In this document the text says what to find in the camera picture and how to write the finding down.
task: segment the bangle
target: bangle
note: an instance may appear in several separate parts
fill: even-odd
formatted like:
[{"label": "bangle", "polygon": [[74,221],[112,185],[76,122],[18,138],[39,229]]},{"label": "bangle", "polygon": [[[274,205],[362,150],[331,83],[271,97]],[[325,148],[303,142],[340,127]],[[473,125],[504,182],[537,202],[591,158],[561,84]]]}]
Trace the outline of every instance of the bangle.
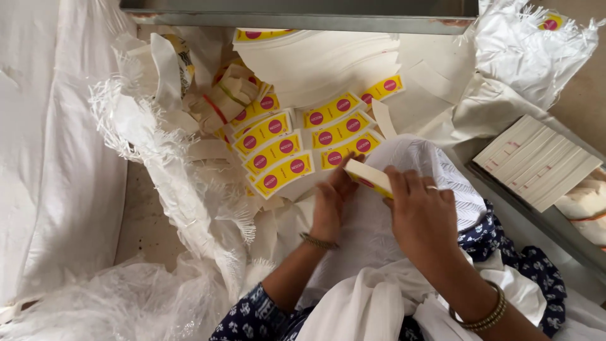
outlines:
[{"label": "bangle", "polygon": [[507,300],[505,299],[505,293],[503,290],[494,282],[489,280],[486,282],[499,293],[499,301],[497,302],[493,312],[491,312],[490,315],[488,315],[488,317],[486,317],[484,320],[474,323],[464,323],[456,318],[456,313],[452,306],[450,306],[448,309],[450,317],[453,320],[455,320],[461,327],[469,331],[473,331],[474,333],[493,327],[503,317],[503,314],[505,314],[505,309],[507,308]]},{"label": "bangle", "polygon": [[299,234],[299,236],[301,236],[303,241],[306,241],[307,243],[310,243],[311,245],[313,245],[317,248],[321,248],[321,249],[325,249],[325,250],[339,249],[339,245],[337,243],[329,243],[327,241],[321,241],[319,239],[315,239],[314,237],[309,235],[309,233],[301,232]]}]

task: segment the woman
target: woman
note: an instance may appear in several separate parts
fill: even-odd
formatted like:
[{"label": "woman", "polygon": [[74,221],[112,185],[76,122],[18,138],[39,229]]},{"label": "woman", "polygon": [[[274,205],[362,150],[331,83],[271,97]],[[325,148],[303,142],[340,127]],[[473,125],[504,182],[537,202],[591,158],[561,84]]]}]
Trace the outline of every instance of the woman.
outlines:
[{"label": "woman", "polygon": [[[346,288],[344,295],[339,293],[344,283],[350,281],[353,286],[356,274],[360,279],[363,272],[374,278],[373,285],[381,283],[390,276],[390,271],[400,271],[402,268],[393,264],[402,262],[411,263],[414,271],[420,272],[423,281],[428,282],[426,286],[421,283],[420,287],[435,290],[447,302],[451,316],[458,320],[457,328],[460,326],[475,333],[471,339],[479,336],[484,340],[545,340],[547,336],[553,336],[564,321],[565,291],[557,269],[536,248],[526,248],[523,254],[513,250],[512,242],[503,235],[498,220],[492,215],[491,205],[478,204],[477,192],[441,150],[428,141],[401,135],[373,151],[366,163],[384,168],[393,190],[393,200],[383,199],[384,208],[378,206],[383,203],[377,193],[368,189],[356,191],[358,185],[343,170],[352,157],[364,161],[363,155],[349,155],[328,181],[317,185],[313,225],[308,235],[302,236],[304,241],[232,307],[210,340],[364,339],[368,335],[375,339],[422,340],[424,336],[430,336],[431,323],[417,323],[403,310],[398,312],[397,319],[406,316],[393,327],[394,331],[379,331],[379,334],[372,331],[373,324],[380,323],[376,319],[372,322],[372,316],[367,316],[376,314],[373,310],[376,307],[369,308],[368,304],[353,319],[359,323],[364,321],[366,325],[339,326],[352,309],[345,301],[354,299],[355,295],[355,289],[347,291]],[[387,210],[390,218],[383,214]],[[385,233],[387,230],[391,231],[389,236]],[[341,249],[328,251],[335,248],[337,242]],[[474,263],[484,262],[495,254],[499,261],[502,258],[503,264],[519,270],[516,273],[536,283],[544,280],[540,283],[544,286],[534,284],[540,287],[539,293],[545,296],[550,307],[544,309],[538,324],[543,332],[529,322],[525,317],[528,315],[507,304],[499,286],[485,281],[467,259],[471,258]],[[383,269],[384,273],[368,272],[369,269]],[[412,273],[400,275],[406,281]],[[314,311],[316,306],[308,306],[295,311],[297,303],[303,301],[301,296],[308,283],[316,289],[324,289],[324,292],[320,290],[322,293],[328,291],[319,301],[318,307],[322,308]],[[378,288],[377,285],[377,291],[369,295],[382,295],[385,290]],[[409,298],[406,302],[412,310],[420,307],[426,297],[431,298],[425,291],[423,295],[408,295],[408,287],[401,288],[401,296]],[[397,297],[392,298],[399,299],[398,290],[395,294]],[[387,309],[390,300],[385,297]],[[326,336],[333,331],[323,323],[330,319],[327,311],[336,311],[336,315],[343,313],[345,317],[331,320],[329,325],[334,323],[332,328],[344,334]]]}]

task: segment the sleeve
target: sleeve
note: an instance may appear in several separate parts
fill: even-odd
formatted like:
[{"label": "sleeve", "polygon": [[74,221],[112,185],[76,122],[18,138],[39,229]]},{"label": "sleeve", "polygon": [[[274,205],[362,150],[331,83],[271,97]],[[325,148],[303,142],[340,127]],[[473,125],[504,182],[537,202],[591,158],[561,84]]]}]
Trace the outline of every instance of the sleeve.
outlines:
[{"label": "sleeve", "polygon": [[209,341],[278,340],[285,332],[288,317],[259,283],[232,306]]}]

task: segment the hand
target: hand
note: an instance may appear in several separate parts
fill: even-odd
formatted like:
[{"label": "hand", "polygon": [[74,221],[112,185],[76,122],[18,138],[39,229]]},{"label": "hand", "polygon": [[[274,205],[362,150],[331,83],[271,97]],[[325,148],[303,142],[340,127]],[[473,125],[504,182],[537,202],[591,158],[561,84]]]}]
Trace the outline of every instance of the hand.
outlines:
[{"label": "hand", "polygon": [[423,272],[449,257],[459,257],[457,244],[455,195],[435,186],[432,177],[419,177],[415,170],[400,173],[395,167],[385,168],[393,200],[384,202],[391,209],[391,229],[402,252]]},{"label": "hand", "polygon": [[358,189],[343,167],[350,159],[364,162],[364,154],[347,155],[339,166],[330,174],[328,181],[316,185],[316,206],[313,210],[313,226],[310,236],[328,243],[336,243],[341,232],[341,215],[343,204]]}]

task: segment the gold bangle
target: gold bangle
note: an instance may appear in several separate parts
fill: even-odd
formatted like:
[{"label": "gold bangle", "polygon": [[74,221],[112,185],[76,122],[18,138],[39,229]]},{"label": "gold bangle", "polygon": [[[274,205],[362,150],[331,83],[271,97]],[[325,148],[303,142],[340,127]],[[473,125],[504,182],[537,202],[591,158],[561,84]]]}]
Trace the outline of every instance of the gold bangle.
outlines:
[{"label": "gold bangle", "polygon": [[505,299],[505,293],[503,290],[494,282],[488,280],[486,282],[498,292],[499,301],[497,302],[495,309],[484,320],[474,323],[465,323],[456,318],[456,313],[452,306],[450,309],[448,309],[450,317],[453,320],[455,320],[461,327],[469,331],[473,331],[474,333],[492,328],[503,317],[505,314],[505,309],[507,308],[507,300]]},{"label": "gold bangle", "polygon": [[321,248],[321,249],[325,249],[325,250],[339,249],[339,245],[337,243],[329,243],[327,241],[321,241],[319,239],[315,239],[314,237],[309,235],[309,233],[301,232],[299,234],[299,236],[301,236],[303,241],[306,241],[307,243],[310,243],[311,245],[313,245],[317,248]]}]

